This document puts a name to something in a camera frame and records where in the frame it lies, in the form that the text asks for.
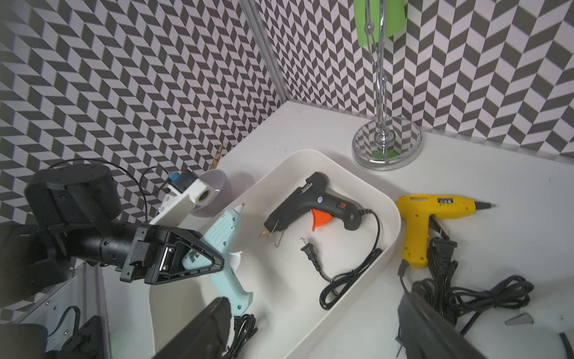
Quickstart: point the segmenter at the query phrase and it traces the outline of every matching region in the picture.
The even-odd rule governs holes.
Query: black power cord
[[[74,320],[73,320],[73,332],[72,334],[77,334],[78,330],[80,329],[80,314],[82,313],[80,311],[80,308],[78,308],[77,306],[69,306],[66,308],[66,310],[64,310],[64,313],[62,314],[60,321],[58,322],[58,325],[56,326],[56,328],[48,335],[49,337],[53,336],[55,332],[58,331],[58,329],[60,328],[60,326],[62,325],[62,323],[64,323],[64,319],[66,319],[66,315],[68,314],[68,312],[70,311],[70,309],[73,309],[74,312],[76,313],[74,316]]]
[[[458,262],[451,260],[456,242],[448,238],[433,217],[430,218],[430,227],[439,229],[441,237],[431,239],[426,252],[432,278],[415,281],[411,291],[420,295],[452,326],[456,325],[459,317],[474,312],[460,331],[461,335],[465,335],[480,315],[490,308],[519,309],[528,304],[528,293],[532,292],[534,285],[517,275],[504,279],[488,291],[451,287],[452,276],[458,267]],[[405,292],[408,290],[403,277],[408,267],[409,263],[402,260],[398,270]]]
[[[349,290],[349,288],[351,288],[353,283],[355,283],[356,280],[359,279],[361,274],[363,274],[363,272],[367,270],[367,268],[375,261],[375,259],[377,259],[377,257],[380,256],[381,253],[383,253],[383,250],[381,248],[377,248],[377,245],[379,244],[379,236],[381,235],[381,221],[379,220],[379,216],[377,216],[377,214],[370,209],[359,210],[359,213],[361,215],[372,214],[373,216],[375,216],[375,218],[377,219],[377,237],[375,238],[375,244],[373,245],[373,249],[371,250],[369,255],[367,255],[365,260],[352,271],[341,273],[339,275],[334,276],[332,279],[329,278],[321,268],[321,264],[319,263],[319,259],[317,258],[317,254],[315,253],[315,250],[313,248],[313,244],[307,243],[304,238],[301,239],[304,244],[301,250],[305,252],[309,260],[313,262],[315,269],[319,272],[321,277],[327,282],[329,282],[329,285],[326,286],[325,289],[323,289],[323,291],[319,295],[319,304],[321,305],[321,308],[325,310],[331,309],[335,305],[335,303],[337,303],[337,301],[343,296],[343,294],[345,294]],[[337,291],[337,288],[341,286],[343,286],[343,289]],[[327,296],[329,295],[329,293],[332,294],[333,299],[330,302],[327,302]]]
[[[50,167],[48,167],[48,169],[57,167],[57,166],[59,166],[59,165],[65,164],[65,163],[73,162],[73,161],[88,161],[88,162],[89,162],[89,161],[93,161],[93,162],[99,162],[99,163],[104,163],[104,164],[112,165],[112,166],[114,166],[115,168],[118,168],[118,169],[120,169],[121,171],[123,171],[123,173],[125,173],[125,174],[138,186],[138,189],[139,189],[140,193],[142,194],[143,206],[144,206],[144,209],[145,209],[145,221],[146,221],[146,222],[149,222],[148,199],[147,199],[146,196],[155,196],[155,195],[157,195],[157,194],[158,194],[167,184],[169,184],[169,182],[170,182],[169,172],[168,172],[164,167],[159,166],[159,167],[161,167],[161,169],[162,169],[165,173],[168,174],[168,178],[162,183],[162,185],[160,185],[160,187],[159,187],[159,189],[158,189],[157,191],[152,192],[152,193],[149,193],[149,192],[144,191],[144,188],[142,187],[142,181],[143,181],[143,179],[144,179],[144,176],[145,176],[149,171],[151,171],[151,170],[157,168],[158,166],[152,166],[152,167],[149,167],[148,169],[146,169],[146,170],[142,173],[142,175],[141,175],[141,177],[140,177],[140,179],[139,179],[139,181],[138,181],[138,180],[135,179],[135,177],[134,177],[130,172],[128,172],[124,167],[121,167],[121,166],[118,165],[118,164],[115,164],[115,163],[113,163],[113,162],[106,161],[106,160],[101,160],[101,159],[85,159],[84,157],[76,157],[76,158],[74,158],[74,159],[61,160],[61,161],[59,161],[59,162],[54,163],[54,164],[51,165]]]
[[[227,353],[223,359],[236,359],[239,352],[247,341],[257,332],[255,327],[255,316],[253,314],[243,314],[242,316],[233,317],[233,343],[227,347]]]

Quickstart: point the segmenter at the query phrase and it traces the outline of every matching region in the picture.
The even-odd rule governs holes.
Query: glue gun nozzle
[[[245,207],[245,203],[241,203],[239,206],[237,206],[236,208],[234,208],[234,210],[237,213],[241,213],[241,211],[243,211],[243,208]]]

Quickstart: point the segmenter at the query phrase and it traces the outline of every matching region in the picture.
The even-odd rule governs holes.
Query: chevron wallpaper
[[[201,173],[279,105],[238,0],[18,0],[0,20],[0,222],[33,221],[24,187],[62,158]]]
[[[292,98],[374,113],[352,0],[257,0]],[[574,157],[572,0],[408,0],[385,42],[389,114]]]

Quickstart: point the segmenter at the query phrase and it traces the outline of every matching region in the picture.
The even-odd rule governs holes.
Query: white table
[[[459,194],[498,207],[444,221],[458,242],[460,263],[453,283],[490,289],[511,274],[534,283],[532,300],[574,282],[574,166],[433,133],[411,164],[389,172],[360,167],[351,157],[351,140],[366,120],[288,102],[225,155],[218,168],[230,177],[238,196],[293,152],[313,148],[356,176],[397,199],[403,194]],[[205,224],[197,220],[196,225]],[[397,277],[400,254],[317,343],[309,358],[394,358],[398,344]],[[149,287],[124,284],[105,268],[106,301],[115,359],[153,355]],[[427,277],[409,271],[406,281]],[[129,308],[124,304],[131,303]],[[506,327],[515,311],[492,309],[466,338],[487,357],[564,357],[553,333],[531,327]]]

